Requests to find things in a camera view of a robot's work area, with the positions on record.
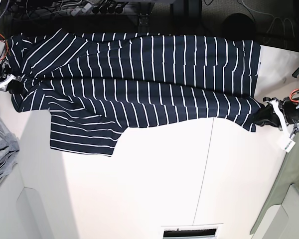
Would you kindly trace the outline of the navy white-striped t-shirt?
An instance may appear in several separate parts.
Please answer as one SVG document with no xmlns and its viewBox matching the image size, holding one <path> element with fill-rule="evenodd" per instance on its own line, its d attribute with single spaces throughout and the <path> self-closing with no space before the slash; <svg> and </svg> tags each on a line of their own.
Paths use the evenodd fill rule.
<svg viewBox="0 0 299 239">
<path fill-rule="evenodd" d="M 50 147 L 111 156 L 121 134 L 199 118 L 249 132 L 261 47 L 197 35 L 90 33 L 8 40 L 17 112 L 48 110 Z"/>
</svg>

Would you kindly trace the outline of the grey cloth pile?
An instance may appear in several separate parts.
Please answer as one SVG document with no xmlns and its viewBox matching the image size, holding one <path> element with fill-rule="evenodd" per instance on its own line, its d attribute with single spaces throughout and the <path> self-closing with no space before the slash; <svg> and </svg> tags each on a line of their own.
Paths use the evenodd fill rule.
<svg viewBox="0 0 299 239">
<path fill-rule="evenodd" d="M 0 179 L 11 173 L 18 152 L 17 138 L 0 118 Z"/>
</svg>

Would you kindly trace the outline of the black round stool base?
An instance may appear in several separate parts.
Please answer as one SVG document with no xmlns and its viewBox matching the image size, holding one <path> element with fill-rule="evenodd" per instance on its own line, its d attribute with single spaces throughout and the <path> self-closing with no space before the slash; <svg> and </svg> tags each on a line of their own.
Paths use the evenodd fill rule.
<svg viewBox="0 0 299 239">
<path fill-rule="evenodd" d="M 221 24 L 222 37 L 230 40 L 254 40 L 256 32 L 255 22 L 242 13 L 229 15 Z"/>
</svg>

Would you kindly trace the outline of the green-grey side panel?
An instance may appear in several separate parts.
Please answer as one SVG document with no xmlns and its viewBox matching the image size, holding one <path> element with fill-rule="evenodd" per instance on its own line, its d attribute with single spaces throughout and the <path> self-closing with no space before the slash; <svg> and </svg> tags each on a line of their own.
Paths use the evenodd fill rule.
<svg viewBox="0 0 299 239">
<path fill-rule="evenodd" d="M 299 67 L 292 77 L 297 78 L 298 75 Z M 298 103 L 299 89 L 285 98 Z M 272 99 L 277 98 L 265 97 L 263 101 Z M 282 112 L 282 100 L 279 100 L 279 109 Z M 299 123 L 287 123 L 287 127 L 296 144 L 289 153 L 286 152 L 271 191 L 251 229 L 255 239 L 299 239 Z"/>
</svg>

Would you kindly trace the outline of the white power strip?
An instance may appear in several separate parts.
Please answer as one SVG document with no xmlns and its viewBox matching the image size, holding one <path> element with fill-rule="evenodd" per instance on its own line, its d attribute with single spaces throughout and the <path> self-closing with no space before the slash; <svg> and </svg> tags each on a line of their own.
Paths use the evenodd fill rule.
<svg viewBox="0 0 299 239">
<path fill-rule="evenodd" d="M 66 12 L 67 12 L 67 14 L 69 14 L 71 16 L 77 16 L 77 15 L 80 15 L 80 14 L 89 13 L 92 9 L 93 9 L 93 5 L 88 2 L 84 5 L 77 5 L 75 7 L 68 8 L 66 10 Z"/>
</svg>

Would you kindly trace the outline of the white left side panel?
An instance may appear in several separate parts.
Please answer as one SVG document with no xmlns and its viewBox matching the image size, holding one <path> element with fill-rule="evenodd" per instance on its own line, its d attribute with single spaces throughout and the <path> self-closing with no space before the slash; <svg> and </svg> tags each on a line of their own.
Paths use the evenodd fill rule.
<svg viewBox="0 0 299 239">
<path fill-rule="evenodd" d="M 0 180 L 0 239 L 53 239 L 42 199 L 25 187 L 18 165 Z"/>
</svg>

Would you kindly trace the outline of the white slotted vent tray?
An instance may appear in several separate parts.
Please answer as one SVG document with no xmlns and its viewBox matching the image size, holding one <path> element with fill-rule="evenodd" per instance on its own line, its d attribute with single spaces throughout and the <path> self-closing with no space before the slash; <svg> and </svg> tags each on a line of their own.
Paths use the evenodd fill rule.
<svg viewBox="0 0 299 239">
<path fill-rule="evenodd" d="M 160 239 L 217 239 L 223 223 L 202 225 L 164 225 L 160 227 Z"/>
</svg>

